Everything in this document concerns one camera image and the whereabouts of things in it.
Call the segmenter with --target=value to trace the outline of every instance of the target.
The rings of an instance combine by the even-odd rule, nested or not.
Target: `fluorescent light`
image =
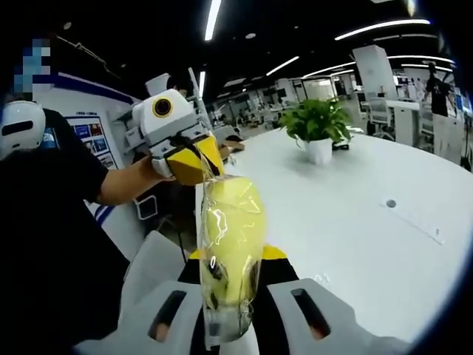
[[[212,0],[212,5],[208,13],[207,30],[205,31],[206,41],[210,41],[214,37],[215,24],[217,23],[217,16],[221,4],[222,0]]]
[[[426,64],[401,64],[402,67],[414,67],[414,68],[429,68],[428,65]],[[435,69],[437,70],[443,70],[444,72],[453,72],[453,70],[449,68],[444,68],[444,67],[437,67],[435,66]]]
[[[284,68],[286,65],[289,65],[289,64],[291,64],[293,61],[296,61],[296,60],[298,60],[298,59],[299,59],[299,56],[296,56],[296,57],[294,57],[294,58],[292,58],[292,59],[286,61],[285,63],[281,64],[280,66],[278,66],[278,67],[274,68],[273,70],[271,70],[270,72],[268,72],[268,74],[266,74],[266,76],[269,76],[269,75],[271,75],[271,74],[277,72],[277,71],[280,70],[281,68]]]
[[[311,74],[304,75],[302,78],[303,78],[303,79],[306,79],[306,78],[308,78],[309,76],[312,76],[312,75],[315,75],[315,74],[320,74],[321,72],[328,72],[329,70],[338,69],[338,68],[342,68],[342,67],[346,67],[346,66],[348,66],[348,65],[354,65],[355,63],[356,63],[356,62],[352,61],[352,62],[350,62],[350,63],[335,65],[334,67],[330,67],[330,68],[327,68],[327,69],[318,70],[318,71],[316,71],[316,72],[312,72]]]
[[[455,63],[452,59],[432,57],[430,55],[391,55],[388,59],[431,59],[433,61],[446,61],[448,63]]]
[[[387,39],[394,39],[394,38],[402,39],[402,38],[408,38],[408,37],[438,38],[436,35],[427,35],[424,33],[408,33],[405,35],[391,35],[391,36],[387,35],[386,37],[374,38],[373,41],[377,42],[377,41],[384,41]]]
[[[359,30],[355,30],[352,32],[345,33],[344,35],[340,35],[339,37],[336,37],[336,41],[340,41],[341,39],[351,37],[354,35],[358,35],[359,33],[366,32],[366,31],[371,31],[375,30],[377,28],[382,28],[382,27],[389,27],[389,26],[398,26],[400,24],[430,24],[430,21],[427,20],[397,20],[397,21],[389,21],[389,22],[384,22],[382,24],[374,24],[372,26],[368,26],[365,28],[361,28]]]
[[[245,80],[246,80],[246,78],[231,80],[231,81],[228,81],[227,84],[225,84],[223,87],[231,87],[232,85],[241,84]]]
[[[344,70],[343,72],[335,72],[333,74],[330,74],[330,77],[332,76],[337,76],[337,75],[342,75],[342,74],[347,74],[349,72],[354,72],[355,70],[351,69],[351,70]]]
[[[204,86],[205,86],[205,72],[200,72],[199,80],[199,96],[202,98],[204,96]]]

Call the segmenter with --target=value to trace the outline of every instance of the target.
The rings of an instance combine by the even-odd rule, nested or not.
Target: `human arm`
[[[54,129],[58,147],[70,162],[71,184],[89,202],[120,205],[132,201],[165,180],[152,167],[150,157],[125,169],[108,170],[84,146],[66,119],[56,111],[44,110],[48,126]]]
[[[101,184],[96,202],[116,206],[127,203],[161,181],[169,181],[152,166],[152,157],[145,157],[125,169],[110,170]]]

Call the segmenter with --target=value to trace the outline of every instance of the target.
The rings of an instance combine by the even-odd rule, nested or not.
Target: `robot camera eye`
[[[172,111],[172,104],[167,98],[160,98],[154,103],[153,110],[157,117],[166,117]]]

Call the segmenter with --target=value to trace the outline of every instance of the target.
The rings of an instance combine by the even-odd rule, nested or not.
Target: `black ceiling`
[[[334,41],[343,33],[383,21],[409,18],[402,1],[374,4],[370,0],[222,0],[214,39],[204,42],[211,0],[152,1],[129,9],[110,9],[107,16],[87,11],[81,16],[56,16],[43,21],[52,39],[52,65],[58,71],[108,85],[138,98],[147,97],[144,82],[164,72],[187,78],[207,72],[204,99],[212,102],[227,92],[224,85],[247,78],[242,86],[268,85],[277,78],[300,77],[315,70],[352,61],[351,50],[374,38],[400,33],[435,34],[432,26],[388,27]],[[65,30],[66,22],[72,26]],[[256,38],[245,39],[249,33]],[[77,44],[106,62],[58,39]],[[404,38],[376,42],[388,55],[439,55],[432,38]],[[299,55],[300,59],[269,78],[274,67]]]

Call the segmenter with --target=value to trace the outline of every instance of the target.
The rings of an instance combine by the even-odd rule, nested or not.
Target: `pixelated area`
[[[51,67],[45,60],[50,56],[50,41],[34,38],[31,47],[23,50],[22,63],[15,67],[12,92],[18,95],[51,90]]]

